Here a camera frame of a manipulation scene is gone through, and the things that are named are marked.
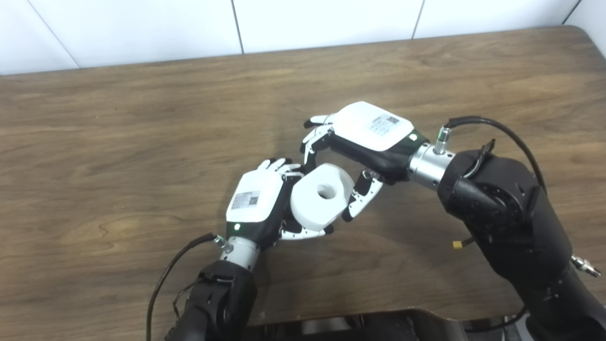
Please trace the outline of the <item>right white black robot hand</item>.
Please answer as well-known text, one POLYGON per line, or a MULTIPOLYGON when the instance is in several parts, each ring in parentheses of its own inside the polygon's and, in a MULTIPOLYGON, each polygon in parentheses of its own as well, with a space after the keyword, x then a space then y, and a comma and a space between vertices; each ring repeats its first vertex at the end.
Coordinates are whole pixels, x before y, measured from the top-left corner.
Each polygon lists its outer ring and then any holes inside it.
POLYGON ((304 127, 309 133, 300 151, 307 172, 316 168, 317 153, 325 149, 364 167, 342 212, 346 222, 359 215, 383 185, 410 181, 412 157, 428 143, 411 121, 365 101, 335 114, 313 116, 304 127))

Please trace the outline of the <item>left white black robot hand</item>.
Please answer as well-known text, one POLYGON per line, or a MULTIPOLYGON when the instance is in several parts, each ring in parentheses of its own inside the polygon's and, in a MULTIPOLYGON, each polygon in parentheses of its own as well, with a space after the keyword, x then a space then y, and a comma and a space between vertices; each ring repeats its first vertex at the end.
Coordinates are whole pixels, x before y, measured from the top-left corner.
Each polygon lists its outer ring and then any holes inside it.
POLYGON ((303 227, 292 213, 294 185, 305 177, 305 168, 290 158, 270 158, 245 173, 226 210, 226 237, 240 237, 261 250, 275 246, 282 234, 287 240, 330 235, 333 225, 320 232, 303 227))

